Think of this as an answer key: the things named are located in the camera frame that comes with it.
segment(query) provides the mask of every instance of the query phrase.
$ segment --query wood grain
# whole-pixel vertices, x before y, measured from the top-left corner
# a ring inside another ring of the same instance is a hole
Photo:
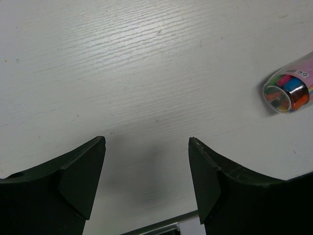
[[[107,154],[85,234],[197,208],[196,136],[258,172],[313,168],[313,109],[273,115],[265,79],[312,51],[310,0],[0,1],[0,177],[96,135]]]

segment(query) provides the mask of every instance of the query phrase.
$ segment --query plastic tube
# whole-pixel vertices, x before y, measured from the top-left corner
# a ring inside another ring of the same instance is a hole
[[[277,71],[264,85],[263,96],[279,113],[292,113],[313,100],[313,53]]]

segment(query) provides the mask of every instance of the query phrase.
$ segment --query white wooden surface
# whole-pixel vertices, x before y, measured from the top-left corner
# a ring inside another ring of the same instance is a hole
[[[258,172],[313,169],[313,108],[273,115],[264,79],[313,50],[311,0],[0,0],[0,177],[97,135],[86,235],[195,210],[196,136]]]

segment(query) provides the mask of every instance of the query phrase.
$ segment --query pink marker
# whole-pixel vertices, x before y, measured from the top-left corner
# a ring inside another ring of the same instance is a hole
[[[278,85],[278,86],[284,86],[287,82],[289,82],[289,80],[291,80],[292,79],[292,76],[290,76],[290,75],[285,75],[285,76],[283,76],[282,78],[280,78],[277,82],[276,82],[276,84]]]

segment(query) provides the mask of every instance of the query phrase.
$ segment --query transparent cylinder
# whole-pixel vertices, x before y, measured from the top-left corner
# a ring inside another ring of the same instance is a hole
[[[313,100],[313,53],[277,71],[263,87],[267,104],[279,113],[293,113]]]

